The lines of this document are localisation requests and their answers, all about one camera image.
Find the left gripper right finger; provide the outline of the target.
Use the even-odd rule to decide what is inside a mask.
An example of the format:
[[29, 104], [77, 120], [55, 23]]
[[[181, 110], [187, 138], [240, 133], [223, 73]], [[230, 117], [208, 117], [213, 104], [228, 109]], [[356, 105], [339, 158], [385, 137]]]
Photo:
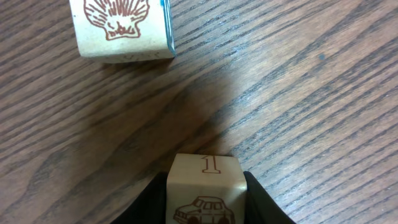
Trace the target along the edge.
[[295, 224], [249, 171], [243, 174], [247, 183], [244, 224]]

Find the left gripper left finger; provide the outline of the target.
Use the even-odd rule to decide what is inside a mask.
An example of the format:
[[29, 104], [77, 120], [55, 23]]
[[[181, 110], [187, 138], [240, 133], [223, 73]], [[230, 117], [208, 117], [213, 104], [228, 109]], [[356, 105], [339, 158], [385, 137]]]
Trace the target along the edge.
[[159, 172], [111, 224], [165, 224], [167, 172]]

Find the plain white wooden block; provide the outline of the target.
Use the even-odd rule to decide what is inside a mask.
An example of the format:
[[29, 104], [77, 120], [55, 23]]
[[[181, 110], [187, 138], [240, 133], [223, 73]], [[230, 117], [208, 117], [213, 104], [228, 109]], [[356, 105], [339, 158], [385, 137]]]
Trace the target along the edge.
[[243, 224], [247, 191], [237, 158], [177, 154], [167, 177], [165, 222]]

